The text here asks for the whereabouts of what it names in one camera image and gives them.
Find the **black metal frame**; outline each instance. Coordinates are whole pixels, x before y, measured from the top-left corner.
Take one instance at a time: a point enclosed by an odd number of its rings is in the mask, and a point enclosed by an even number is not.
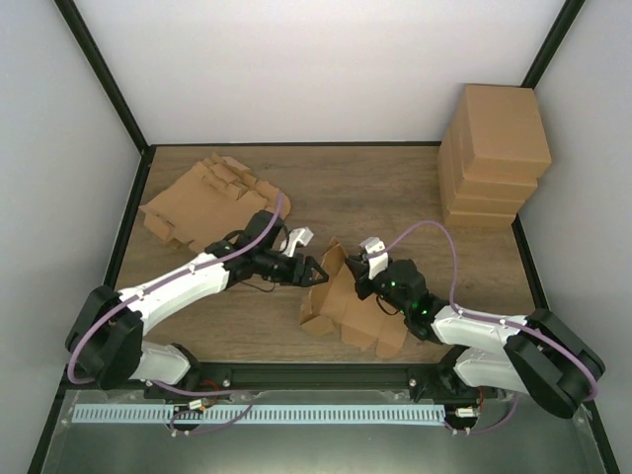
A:
[[[553,58],[559,45],[561,44],[567,31],[571,28],[573,21],[580,12],[585,0],[567,0],[561,9],[555,23],[547,35],[542,47],[538,51],[531,67],[529,68],[521,87],[534,88],[542,77],[546,67]],[[153,161],[156,146],[149,146],[136,123],[131,110],[120,92],[120,89],[108,68],[104,58],[101,56],[97,45],[81,18],[81,15],[73,0],[55,0],[59,11],[66,20],[72,34],[77,39],[86,58],[92,65],[97,78],[101,82],[108,97],[113,103],[120,120],[127,129],[130,137],[141,153],[141,160],[138,166],[133,188],[127,202],[124,217],[115,248],[108,266],[105,283],[111,286],[116,284],[119,276],[120,265],[125,253],[127,242],[131,234],[133,222],[137,213],[138,205],[145,188],[145,183],[149,175],[151,163]],[[233,143],[209,143],[215,146],[231,146]],[[439,142],[336,142],[336,143],[250,143],[258,146],[327,146],[327,145],[349,145],[349,146],[393,146],[393,145],[439,145]],[[544,290],[537,274],[535,264],[526,242],[524,230],[519,217],[513,223],[513,234],[522,259],[524,271],[529,283],[529,288],[536,306],[548,308]],[[380,364],[323,364],[323,363],[204,363],[203,370],[212,374],[213,378],[228,377],[232,386],[243,386],[251,389],[270,388],[355,388],[355,389],[407,389],[411,378],[423,377],[429,367],[435,364],[413,364],[413,363],[380,363]],[[30,473],[41,472],[45,461],[46,452],[50,444],[50,438],[54,430],[56,420],[61,409],[66,390],[74,388],[65,376],[62,378],[57,394],[55,395],[52,407],[42,431],[39,444],[34,455]],[[96,387],[87,385],[83,389],[95,389]],[[127,389],[143,389],[144,385],[138,382],[129,382]],[[446,399],[443,402],[459,403],[462,399]],[[601,423],[596,405],[588,402],[587,408],[592,412],[591,426],[598,443],[599,452],[608,473],[616,474],[619,471],[612,449],[607,439],[607,435]]]

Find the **white backdrop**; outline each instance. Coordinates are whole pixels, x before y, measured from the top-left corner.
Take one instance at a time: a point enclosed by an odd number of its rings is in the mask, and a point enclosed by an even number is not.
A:
[[[77,0],[150,143],[441,140],[562,0]]]
[[[0,18],[0,471],[23,474],[139,155],[54,2]]]
[[[632,472],[632,3],[587,2],[536,88],[553,165],[520,217],[549,303],[603,358],[596,399]]]

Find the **robotic arm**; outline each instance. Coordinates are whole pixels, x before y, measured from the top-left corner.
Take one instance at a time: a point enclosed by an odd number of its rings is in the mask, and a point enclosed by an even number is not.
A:
[[[313,257],[297,254],[313,237],[307,228],[294,229],[283,242],[273,244],[284,223],[277,219],[270,232],[251,250],[226,262],[213,261],[244,249],[258,238],[273,215],[259,211],[243,231],[228,234],[182,267],[147,283],[119,292],[100,286],[88,296],[65,346],[73,353],[87,331],[122,301],[132,301],[101,327],[81,350],[78,363],[109,390],[129,379],[159,380],[193,390],[199,383],[198,362],[180,345],[160,346],[143,341],[157,324],[198,299],[219,293],[253,275],[292,286],[312,286],[329,277]]]
[[[428,291],[412,260],[393,261],[386,253],[371,258],[385,248],[376,237],[360,246],[359,255],[347,259],[357,296],[375,294],[398,309],[422,341],[458,346],[447,361],[457,383],[528,393],[549,413],[572,418],[591,395],[591,382],[567,356],[534,337],[535,331],[578,359],[595,381],[605,372],[601,359],[551,311],[467,317]]]

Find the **wooden tabletop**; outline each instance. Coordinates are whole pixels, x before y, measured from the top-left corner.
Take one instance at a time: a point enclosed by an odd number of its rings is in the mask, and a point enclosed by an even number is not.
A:
[[[441,220],[436,147],[425,146],[178,146],[156,152],[141,203],[147,203],[211,152],[236,158],[291,200],[288,226],[309,226],[315,236],[301,252],[318,257],[336,236],[353,252],[366,237],[387,244],[421,219]],[[125,252],[118,288],[154,279],[190,260],[142,225],[138,212]],[[503,230],[451,229],[458,252],[456,300],[484,311],[524,314],[533,309],[514,235]],[[429,290],[447,297],[452,260],[443,235],[421,227],[392,252],[412,258]],[[265,286],[268,283],[255,281]],[[379,360],[374,349],[346,346],[337,334],[310,336],[298,326],[306,290],[278,287],[261,293],[241,284],[202,299],[150,332],[160,344],[180,343],[200,360],[339,361]],[[388,361],[435,362],[446,346],[410,334],[403,350]]]

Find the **wood surface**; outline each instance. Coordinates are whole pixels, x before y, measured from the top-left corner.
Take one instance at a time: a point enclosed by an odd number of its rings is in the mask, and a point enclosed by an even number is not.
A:
[[[418,220],[441,220],[437,148],[423,146],[160,147],[141,203],[168,188],[212,151],[250,166],[259,178],[289,196],[292,209],[287,224],[312,229],[315,237],[302,252],[319,260],[332,236],[355,251],[366,237],[378,236],[388,244]],[[154,279],[194,256],[188,249],[162,244],[142,225],[142,219],[139,211],[118,288]],[[533,303],[512,230],[450,230],[459,260],[457,302],[505,314],[530,312]],[[452,259],[440,231],[422,227],[391,255],[414,259],[430,291],[447,297]],[[147,339],[180,343],[200,360],[383,361],[375,356],[374,348],[362,352],[346,346],[338,334],[317,338],[300,329],[298,310],[306,292],[278,287],[265,294],[238,284],[173,315]],[[434,362],[448,349],[409,334],[403,350],[387,361]]]

